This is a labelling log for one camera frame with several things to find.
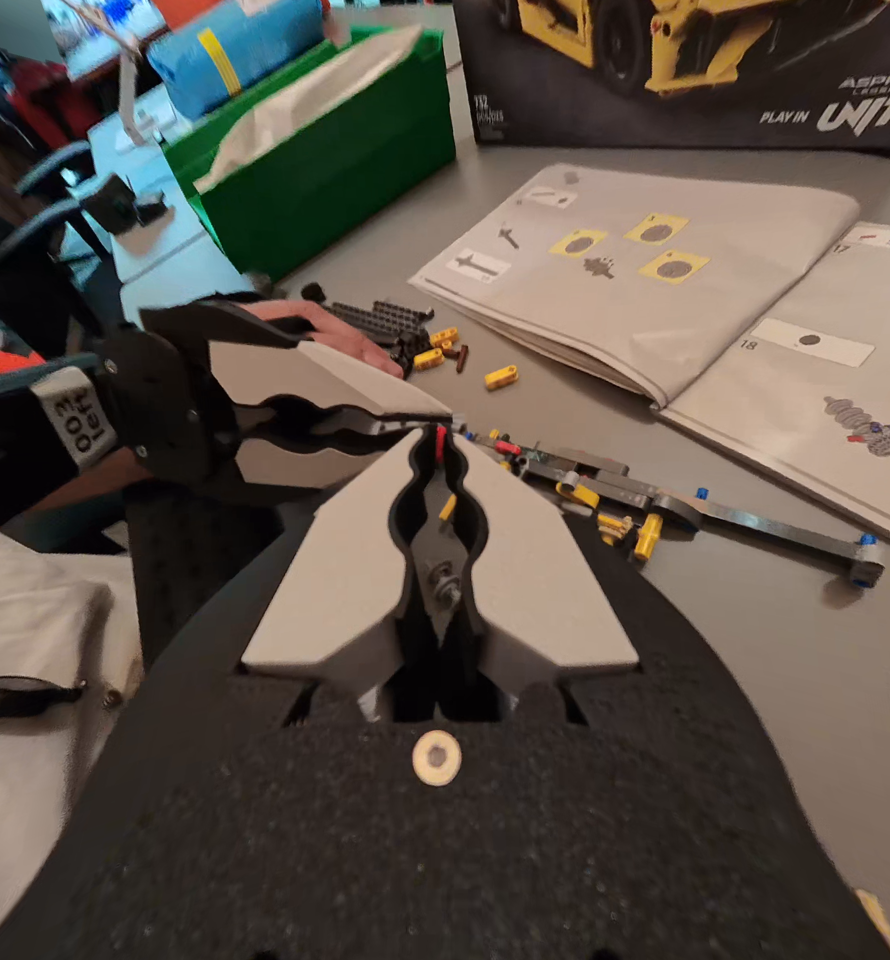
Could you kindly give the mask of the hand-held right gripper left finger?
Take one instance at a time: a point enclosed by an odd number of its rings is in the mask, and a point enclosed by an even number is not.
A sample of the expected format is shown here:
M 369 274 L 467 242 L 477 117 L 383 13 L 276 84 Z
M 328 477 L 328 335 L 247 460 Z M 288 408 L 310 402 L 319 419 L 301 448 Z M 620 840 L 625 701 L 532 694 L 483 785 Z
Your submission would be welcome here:
M 241 656 L 248 672 L 362 695 L 430 665 L 412 542 L 435 468 L 436 429 L 414 429 L 318 508 Z

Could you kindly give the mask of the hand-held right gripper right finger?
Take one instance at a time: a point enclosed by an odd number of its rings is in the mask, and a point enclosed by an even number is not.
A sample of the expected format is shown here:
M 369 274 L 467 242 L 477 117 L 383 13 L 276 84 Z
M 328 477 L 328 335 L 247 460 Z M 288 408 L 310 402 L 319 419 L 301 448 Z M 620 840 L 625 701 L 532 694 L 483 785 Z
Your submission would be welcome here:
M 501 692 L 630 671 L 639 656 L 558 508 L 453 435 L 455 533 L 471 534 L 462 589 L 477 669 Z

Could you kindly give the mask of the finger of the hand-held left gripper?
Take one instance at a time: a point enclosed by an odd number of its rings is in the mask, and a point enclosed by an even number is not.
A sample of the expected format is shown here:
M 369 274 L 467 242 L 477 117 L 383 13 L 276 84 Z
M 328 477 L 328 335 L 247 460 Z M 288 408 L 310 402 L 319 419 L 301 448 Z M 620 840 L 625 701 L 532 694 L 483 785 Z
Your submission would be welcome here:
M 211 375 L 231 402 L 261 407 L 285 398 L 321 410 L 353 407 L 376 418 L 451 421 L 451 409 L 402 379 L 315 341 L 292 348 L 209 342 Z
M 235 465 L 252 485 L 330 488 L 362 474 L 408 435 L 399 429 L 378 436 L 350 430 L 304 438 L 253 436 L 242 441 Z

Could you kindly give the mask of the pile of lego pieces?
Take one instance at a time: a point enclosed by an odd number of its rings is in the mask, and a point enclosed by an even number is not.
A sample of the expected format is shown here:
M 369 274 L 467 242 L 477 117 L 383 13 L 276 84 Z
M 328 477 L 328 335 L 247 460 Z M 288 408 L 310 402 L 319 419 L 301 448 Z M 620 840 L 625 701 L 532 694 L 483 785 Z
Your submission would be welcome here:
M 322 306 L 380 346 L 401 367 L 404 379 L 435 369 L 447 360 L 455 363 L 462 346 L 455 327 L 431 329 L 436 318 L 432 308 L 417 310 L 387 300 L 375 300 L 371 307 L 363 308 L 327 298 L 315 282 L 302 287 L 300 296 Z

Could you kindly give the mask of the grey lego axle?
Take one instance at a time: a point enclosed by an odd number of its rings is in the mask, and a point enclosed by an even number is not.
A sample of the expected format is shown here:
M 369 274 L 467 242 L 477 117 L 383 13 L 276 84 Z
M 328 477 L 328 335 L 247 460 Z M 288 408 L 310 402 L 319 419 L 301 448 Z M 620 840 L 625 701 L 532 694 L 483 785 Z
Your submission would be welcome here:
M 435 603 L 453 610 L 461 600 L 460 577 L 448 559 L 440 560 L 427 569 L 427 583 Z

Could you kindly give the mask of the partly built lego chassis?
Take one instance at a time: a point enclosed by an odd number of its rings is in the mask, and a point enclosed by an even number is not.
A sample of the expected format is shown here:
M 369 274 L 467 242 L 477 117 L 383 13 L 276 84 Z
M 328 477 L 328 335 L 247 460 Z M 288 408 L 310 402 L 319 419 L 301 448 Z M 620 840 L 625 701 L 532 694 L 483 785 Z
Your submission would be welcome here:
M 881 545 L 873 534 L 851 541 L 820 534 L 716 503 L 704 487 L 682 495 L 632 478 L 628 467 L 617 461 L 571 448 L 522 446 L 497 430 L 482 435 L 464 429 L 458 436 L 496 455 L 501 466 L 524 482 L 592 516 L 602 540 L 608 546 L 623 544 L 640 565 L 650 561 L 667 529 L 689 536 L 710 530 L 754 536 L 828 562 L 861 591 L 875 587 L 883 576 Z

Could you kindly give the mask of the lego instruction booklet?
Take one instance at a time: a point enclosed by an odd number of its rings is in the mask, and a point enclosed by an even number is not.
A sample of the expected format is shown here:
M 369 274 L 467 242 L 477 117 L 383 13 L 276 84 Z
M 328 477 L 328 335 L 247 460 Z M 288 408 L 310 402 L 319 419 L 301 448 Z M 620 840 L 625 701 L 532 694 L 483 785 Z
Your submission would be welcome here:
M 890 224 L 854 198 L 555 164 L 410 284 L 890 538 Z

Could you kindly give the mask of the person's left forearm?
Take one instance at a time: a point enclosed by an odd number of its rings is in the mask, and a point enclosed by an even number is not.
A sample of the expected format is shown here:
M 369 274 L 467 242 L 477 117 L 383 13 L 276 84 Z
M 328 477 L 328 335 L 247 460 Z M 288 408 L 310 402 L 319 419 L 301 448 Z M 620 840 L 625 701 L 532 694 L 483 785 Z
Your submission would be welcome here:
M 127 488 L 153 478 L 133 450 L 120 448 L 48 494 L 24 514 L 59 523 L 88 524 L 94 518 L 113 514 L 120 507 L 120 495 Z

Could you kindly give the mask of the yellow car lego box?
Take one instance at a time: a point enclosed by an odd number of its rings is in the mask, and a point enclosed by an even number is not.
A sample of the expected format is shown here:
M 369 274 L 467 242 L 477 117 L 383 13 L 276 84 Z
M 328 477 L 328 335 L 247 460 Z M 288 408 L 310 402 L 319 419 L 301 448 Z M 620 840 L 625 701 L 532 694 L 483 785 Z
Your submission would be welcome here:
M 475 139 L 890 151 L 890 1 L 461 1 Z

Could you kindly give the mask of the person's left hand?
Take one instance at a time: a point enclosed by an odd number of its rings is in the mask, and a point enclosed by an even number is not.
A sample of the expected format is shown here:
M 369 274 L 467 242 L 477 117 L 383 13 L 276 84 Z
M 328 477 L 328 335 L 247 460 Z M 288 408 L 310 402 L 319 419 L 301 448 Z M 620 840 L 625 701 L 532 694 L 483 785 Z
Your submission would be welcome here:
M 403 370 L 386 351 L 361 331 L 333 316 L 317 303 L 302 299 L 269 299 L 244 303 L 242 306 L 266 323 L 285 318 L 300 318 L 310 325 L 307 339 L 361 361 L 393 378 L 403 379 Z

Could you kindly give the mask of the white office desk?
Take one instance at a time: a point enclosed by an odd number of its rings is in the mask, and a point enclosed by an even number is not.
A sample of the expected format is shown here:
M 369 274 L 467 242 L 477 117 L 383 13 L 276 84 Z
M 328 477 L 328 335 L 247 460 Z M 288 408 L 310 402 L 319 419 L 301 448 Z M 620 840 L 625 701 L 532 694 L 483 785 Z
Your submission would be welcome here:
M 253 291 L 251 280 L 235 269 L 200 221 L 165 158 L 164 146 L 185 136 L 192 124 L 174 110 L 162 85 L 139 96 L 136 107 L 137 114 L 164 123 L 158 128 L 162 141 L 120 150 L 127 136 L 118 114 L 89 134 L 98 184 L 117 175 L 136 193 L 163 192 L 165 199 L 163 217 L 111 237 L 126 319 L 138 323 L 145 309 L 182 305 L 213 293 Z

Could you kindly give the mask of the green plastic bin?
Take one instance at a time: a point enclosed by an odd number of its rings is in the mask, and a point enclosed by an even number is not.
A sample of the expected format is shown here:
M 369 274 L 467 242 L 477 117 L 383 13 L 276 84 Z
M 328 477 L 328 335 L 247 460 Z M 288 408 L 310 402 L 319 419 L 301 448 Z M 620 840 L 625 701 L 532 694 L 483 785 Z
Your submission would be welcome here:
M 195 182 L 246 112 L 351 44 L 421 26 L 412 54 L 366 90 L 204 194 Z M 354 27 L 261 80 L 164 148 L 202 224 L 241 273 L 279 280 L 455 160 L 444 33 Z

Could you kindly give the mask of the white printed shirt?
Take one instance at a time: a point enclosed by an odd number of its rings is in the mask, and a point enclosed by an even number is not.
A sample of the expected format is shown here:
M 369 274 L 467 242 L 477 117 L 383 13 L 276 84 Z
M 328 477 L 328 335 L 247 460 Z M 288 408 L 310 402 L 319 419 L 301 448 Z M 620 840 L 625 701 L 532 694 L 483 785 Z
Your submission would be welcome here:
M 73 704 L 0 717 L 0 925 L 57 843 L 142 674 L 127 556 L 41 554 L 0 533 L 0 678 L 85 684 Z

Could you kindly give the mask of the light blue package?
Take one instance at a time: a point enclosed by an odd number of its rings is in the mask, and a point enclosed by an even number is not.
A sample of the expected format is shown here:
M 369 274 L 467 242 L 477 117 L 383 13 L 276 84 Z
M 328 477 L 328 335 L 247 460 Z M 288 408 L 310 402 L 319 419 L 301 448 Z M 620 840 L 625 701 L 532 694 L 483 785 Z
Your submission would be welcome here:
M 146 51 L 179 114 L 196 121 L 324 40 L 328 2 L 220 2 Z

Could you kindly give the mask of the white desk mount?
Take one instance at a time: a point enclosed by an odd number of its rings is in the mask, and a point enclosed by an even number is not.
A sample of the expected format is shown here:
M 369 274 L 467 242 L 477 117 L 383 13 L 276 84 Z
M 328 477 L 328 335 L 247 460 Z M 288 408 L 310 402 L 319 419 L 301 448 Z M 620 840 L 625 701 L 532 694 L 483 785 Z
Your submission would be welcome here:
M 81 39 L 67 57 L 68 72 L 84 80 L 109 65 L 118 66 L 118 118 L 135 148 L 154 140 L 156 122 L 137 110 L 143 51 L 163 28 L 152 2 L 71 2 L 63 5 L 83 24 Z

